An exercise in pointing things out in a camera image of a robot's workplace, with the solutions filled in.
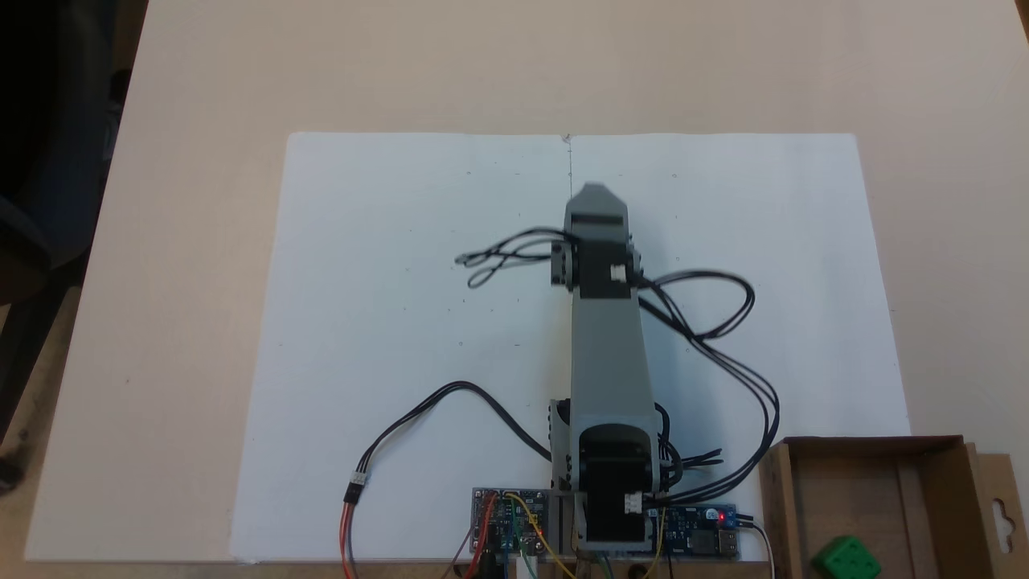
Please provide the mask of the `grey ridged fixed gripper finger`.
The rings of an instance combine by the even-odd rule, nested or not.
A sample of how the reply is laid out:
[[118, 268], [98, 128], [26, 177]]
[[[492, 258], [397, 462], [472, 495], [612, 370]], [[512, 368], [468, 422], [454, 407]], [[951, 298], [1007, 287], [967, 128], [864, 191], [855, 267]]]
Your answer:
[[627, 216], [625, 202], [603, 183], [586, 183], [566, 204], [566, 216]]

